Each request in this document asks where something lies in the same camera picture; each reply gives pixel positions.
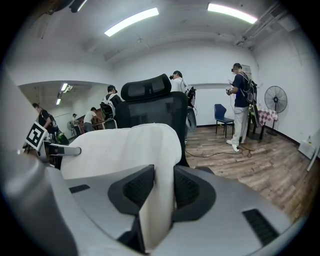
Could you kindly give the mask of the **table with checkered cloth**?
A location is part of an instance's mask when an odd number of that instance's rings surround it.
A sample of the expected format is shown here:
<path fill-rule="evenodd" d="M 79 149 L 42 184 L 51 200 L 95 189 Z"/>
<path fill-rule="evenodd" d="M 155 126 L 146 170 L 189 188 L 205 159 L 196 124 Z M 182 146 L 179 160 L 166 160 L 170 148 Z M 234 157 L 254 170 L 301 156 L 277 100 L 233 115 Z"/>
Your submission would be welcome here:
<path fill-rule="evenodd" d="M 253 107 L 248 114 L 248 126 L 246 136 L 252 140 L 261 141 L 264 136 L 266 123 L 273 122 L 272 130 L 274 130 L 274 124 L 278 121 L 278 113 L 271 109 L 257 109 Z"/>

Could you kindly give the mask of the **white box by wall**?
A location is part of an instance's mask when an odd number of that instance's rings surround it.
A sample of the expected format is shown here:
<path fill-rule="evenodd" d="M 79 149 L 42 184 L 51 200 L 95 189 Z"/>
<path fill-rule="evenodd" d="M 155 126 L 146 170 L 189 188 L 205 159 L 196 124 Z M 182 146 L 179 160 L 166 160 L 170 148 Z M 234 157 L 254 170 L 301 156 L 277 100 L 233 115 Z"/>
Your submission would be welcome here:
<path fill-rule="evenodd" d="M 301 140 L 298 151 L 306 156 L 309 160 L 312 160 L 314 155 L 316 154 L 318 148 L 318 144 L 316 140 L 309 135 L 308 137 Z"/>

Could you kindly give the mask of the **white cloth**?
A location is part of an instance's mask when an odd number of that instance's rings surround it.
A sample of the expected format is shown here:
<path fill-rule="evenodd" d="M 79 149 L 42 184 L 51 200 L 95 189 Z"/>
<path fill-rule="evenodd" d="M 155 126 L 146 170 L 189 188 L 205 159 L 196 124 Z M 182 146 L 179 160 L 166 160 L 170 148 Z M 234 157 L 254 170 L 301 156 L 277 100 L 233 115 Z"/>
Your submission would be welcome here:
<path fill-rule="evenodd" d="M 71 146 L 80 147 L 81 154 L 62 158 L 65 180 L 154 165 L 154 187 L 139 213 L 144 246 L 152 252 L 168 234 L 175 206 L 174 166 L 182 158 L 176 131 L 163 123 L 104 129 L 81 135 Z"/>

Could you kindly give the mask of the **black standing fan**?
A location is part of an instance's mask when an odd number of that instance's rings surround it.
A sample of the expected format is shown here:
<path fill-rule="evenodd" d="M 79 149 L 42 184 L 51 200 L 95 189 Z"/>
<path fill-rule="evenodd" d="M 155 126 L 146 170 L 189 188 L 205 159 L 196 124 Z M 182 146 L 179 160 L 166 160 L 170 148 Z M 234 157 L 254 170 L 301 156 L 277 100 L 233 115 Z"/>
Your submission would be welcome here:
<path fill-rule="evenodd" d="M 281 87 L 271 86 L 265 91 L 264 103 L 268 110 L 276 114 L 282 113 L 288 104 L 287 94 Z"/>

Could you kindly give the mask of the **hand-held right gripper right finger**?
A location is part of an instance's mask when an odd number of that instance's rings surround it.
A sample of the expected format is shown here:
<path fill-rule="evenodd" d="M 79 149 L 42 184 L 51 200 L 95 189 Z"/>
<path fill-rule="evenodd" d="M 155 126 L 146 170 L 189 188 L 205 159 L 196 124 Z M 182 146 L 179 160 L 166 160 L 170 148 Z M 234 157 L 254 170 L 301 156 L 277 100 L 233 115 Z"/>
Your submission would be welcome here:
<path fill-rule="evenodd" d="M 204 170 L 175 166 L 174 191 L 171 229 L 152 256 L 279 256 L 304 225 L 247 185 Z"/>

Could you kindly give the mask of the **ceiling pipe bundle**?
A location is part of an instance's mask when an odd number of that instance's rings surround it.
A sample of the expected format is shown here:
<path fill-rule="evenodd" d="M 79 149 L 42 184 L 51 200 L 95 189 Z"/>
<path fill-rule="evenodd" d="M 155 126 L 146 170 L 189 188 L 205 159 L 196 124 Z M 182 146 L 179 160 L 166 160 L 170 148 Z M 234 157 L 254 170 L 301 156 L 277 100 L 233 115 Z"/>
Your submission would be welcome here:
<path fill-rule="evenodd" d="M 251 51 L 258 44 L 259 37 L 264 32 L 271 34 L 273 30 L 271 26 L 286 13 L 287 11 L 280 0 L 273 0 L 272 5 L 233 43 L 233 46 L 247 48 Z"/>

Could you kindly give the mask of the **blue chair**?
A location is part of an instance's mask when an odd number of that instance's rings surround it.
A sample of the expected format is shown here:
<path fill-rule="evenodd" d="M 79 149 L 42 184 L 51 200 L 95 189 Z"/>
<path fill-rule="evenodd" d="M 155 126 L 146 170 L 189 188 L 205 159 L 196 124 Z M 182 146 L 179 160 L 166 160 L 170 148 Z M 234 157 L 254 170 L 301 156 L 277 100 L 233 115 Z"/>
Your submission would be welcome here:
<path fill-rule="evenodd" d="M 214 119 L 216 121 L 216 130 L 215 133 L 218 132 L 218 124 L 221 123 L 223 126 L 224 137 L 227 138 L 227 126 L 230 125 L 232 128 L 232 134 L 234 133 L 234 125 L 235 121 L 231 118 L 225 116 L 227 109 L 222 104 L 214 105 Z"/>

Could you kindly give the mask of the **black office chair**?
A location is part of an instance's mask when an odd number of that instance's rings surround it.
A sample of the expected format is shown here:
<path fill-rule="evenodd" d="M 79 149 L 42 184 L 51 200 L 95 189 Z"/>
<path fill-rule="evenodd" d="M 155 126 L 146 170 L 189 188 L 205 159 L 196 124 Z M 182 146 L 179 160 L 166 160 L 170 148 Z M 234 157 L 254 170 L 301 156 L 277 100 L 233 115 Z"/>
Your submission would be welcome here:
<path fill-rule="evenodd" d="M 167 75 L 126 83 L 116 107 L 118 128 L 129 128 L 119 166 L 188 167 L 185 156 L 187 96 L 171 91 Z"/>

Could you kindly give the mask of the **black backpack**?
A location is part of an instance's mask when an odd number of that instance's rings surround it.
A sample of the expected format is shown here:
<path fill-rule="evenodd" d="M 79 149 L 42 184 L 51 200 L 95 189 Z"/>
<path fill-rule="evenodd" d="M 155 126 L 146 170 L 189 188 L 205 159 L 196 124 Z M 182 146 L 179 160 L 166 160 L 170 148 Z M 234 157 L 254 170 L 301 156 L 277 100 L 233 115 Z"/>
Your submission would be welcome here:
<path fill-rule="evenodd" d="M 196 89 L 191 86 L 187 89 L 188 106 L 191 108 L 195 107 L 196 100 Z"/>
<path fill-rule="evenodd" d="M 244 89 L 243 93 L 250 105 L 257 104 L 257 84 L 251 80 L 247 74 L 243 73 Z"/>

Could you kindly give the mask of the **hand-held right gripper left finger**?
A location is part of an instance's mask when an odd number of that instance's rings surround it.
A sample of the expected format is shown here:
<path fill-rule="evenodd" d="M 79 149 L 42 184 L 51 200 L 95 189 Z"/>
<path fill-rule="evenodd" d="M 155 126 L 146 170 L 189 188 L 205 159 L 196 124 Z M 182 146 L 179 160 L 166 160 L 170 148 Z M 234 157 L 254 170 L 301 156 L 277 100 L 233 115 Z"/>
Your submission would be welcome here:
<path fill-rule="evenodd" d="M 78 253 L 144 253 L 139 211 L 154 184 L 154 165 L 65 180 L 48 169 L 58 209 Z"/>

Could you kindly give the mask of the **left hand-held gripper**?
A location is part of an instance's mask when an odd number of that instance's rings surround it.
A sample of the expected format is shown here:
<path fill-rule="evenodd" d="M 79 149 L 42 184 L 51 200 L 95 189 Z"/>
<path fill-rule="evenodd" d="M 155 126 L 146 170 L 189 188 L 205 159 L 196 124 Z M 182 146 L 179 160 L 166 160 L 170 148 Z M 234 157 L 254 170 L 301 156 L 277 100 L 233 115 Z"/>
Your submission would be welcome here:
<path fill-rule="evenodd" d="M 78 156 L 82 149 L 58 144 L 56 137 L 35 121 L 25 139 L 25 153 L 59 170 L 63 156 Z"/>

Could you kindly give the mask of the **wooden desk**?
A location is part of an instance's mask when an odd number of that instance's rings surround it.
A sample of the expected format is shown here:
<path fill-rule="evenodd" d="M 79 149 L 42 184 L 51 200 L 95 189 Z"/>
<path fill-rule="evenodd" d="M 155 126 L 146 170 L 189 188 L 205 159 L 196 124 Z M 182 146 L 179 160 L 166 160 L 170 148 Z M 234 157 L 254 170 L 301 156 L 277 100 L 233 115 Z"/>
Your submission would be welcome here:
<path fill-rule="evenodd" d="M 98 115 L 94 116 L 91 122 L 92 122 L 92 127 L 95 131 L 106 129 L 106 121 L 102 117 L 99 117 Z"/>

